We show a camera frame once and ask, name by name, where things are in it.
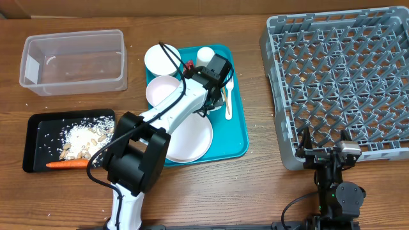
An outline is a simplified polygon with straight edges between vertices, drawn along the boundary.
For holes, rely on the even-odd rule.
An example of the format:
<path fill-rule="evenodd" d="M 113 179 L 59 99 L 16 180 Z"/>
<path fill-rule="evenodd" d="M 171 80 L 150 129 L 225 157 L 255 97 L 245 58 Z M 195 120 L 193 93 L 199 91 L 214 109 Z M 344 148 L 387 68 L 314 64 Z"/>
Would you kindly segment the white paper cup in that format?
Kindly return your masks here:
<path fill-rule="evenodd" d="M 197 52 L 196 66 L 207 67 L 214 55 L 215 52 L 210 47 L 201 47 Z"/>

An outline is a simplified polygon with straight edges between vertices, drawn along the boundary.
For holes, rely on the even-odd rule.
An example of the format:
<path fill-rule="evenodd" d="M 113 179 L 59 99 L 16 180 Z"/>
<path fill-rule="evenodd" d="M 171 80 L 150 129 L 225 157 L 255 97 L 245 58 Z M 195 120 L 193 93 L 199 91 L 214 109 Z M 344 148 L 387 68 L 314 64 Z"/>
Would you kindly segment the pink bowl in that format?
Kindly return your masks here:
<path fill-rule="evenodd" d="M 179 85 L 180 82 L 175 77 L 168 75 L 155 77 L 147 85 L 146 99 L 154 107 L 168 97 Z"/>

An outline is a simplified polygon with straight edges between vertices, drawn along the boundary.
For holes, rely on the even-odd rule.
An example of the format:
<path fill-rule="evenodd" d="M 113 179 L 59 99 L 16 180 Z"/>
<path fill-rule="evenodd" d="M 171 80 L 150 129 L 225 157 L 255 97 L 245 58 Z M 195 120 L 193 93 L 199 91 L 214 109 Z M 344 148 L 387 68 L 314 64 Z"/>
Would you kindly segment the white bowl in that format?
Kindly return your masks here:
<path fill-rule="evenodd" d="M 175 75 L 176 67 L 172 64 L 159 44 L 150 47 L 144 56 L 146 68 L 154 76 Z"/>

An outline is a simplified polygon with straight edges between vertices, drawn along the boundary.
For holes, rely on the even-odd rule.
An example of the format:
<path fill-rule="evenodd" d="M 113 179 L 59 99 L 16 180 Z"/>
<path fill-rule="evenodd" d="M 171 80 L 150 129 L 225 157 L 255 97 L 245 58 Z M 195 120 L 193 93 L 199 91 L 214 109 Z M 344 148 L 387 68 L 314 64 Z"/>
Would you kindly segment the white napkin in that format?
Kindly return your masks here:
<path fill-rule="evenodd" d="M 217 110 L 219 110 L 219 109 L 221 109 L 221 108 L 222 108 L 222 105 L 221 105 L 221 106 L 210 105 L 210 106 L 208 107 L 207 113 L 209 114 L 210 112 L 217 111 Z"/>

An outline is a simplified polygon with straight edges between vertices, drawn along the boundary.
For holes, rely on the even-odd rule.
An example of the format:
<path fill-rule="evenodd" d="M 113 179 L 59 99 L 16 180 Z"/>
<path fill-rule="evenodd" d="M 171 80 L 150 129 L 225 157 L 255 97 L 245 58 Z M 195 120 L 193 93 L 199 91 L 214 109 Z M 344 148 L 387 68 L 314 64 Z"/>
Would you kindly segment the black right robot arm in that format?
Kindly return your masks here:
<path fill-rule="evenodd" d="M 304 169 L 314 170 L 319 214 L 310 215 L 301 223 L 301 229 L 358 229 L 354 221 L 360 215 L 366 191 L 343 180 L 343 171 L 355 166 L 362 151 L 345 130 L 341 140 L 328 152 L 313 149 L 308 128 L 302 132 L 296 156 L 303 158 Z"/>

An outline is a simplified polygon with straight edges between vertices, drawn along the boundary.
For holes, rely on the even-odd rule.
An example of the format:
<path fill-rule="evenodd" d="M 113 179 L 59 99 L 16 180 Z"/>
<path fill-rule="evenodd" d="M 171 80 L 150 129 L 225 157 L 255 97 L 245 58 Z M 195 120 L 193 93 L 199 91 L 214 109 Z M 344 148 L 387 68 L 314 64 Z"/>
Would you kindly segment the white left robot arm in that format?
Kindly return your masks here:
<path fill-rule="evenodd" d="M 180 87 L 157 106 L 138 116 L 122 115 L 112 141 L 104 147 L 102 167 L 114 195 L 104 229 L 141 227 L 143 198 L 164 168 L 171 134 L 191 114 L 206 116 L 221 107 L 221 89 L 232 73 L 231 62 L 216 54 L 207 66 L 182 74 Z"/>

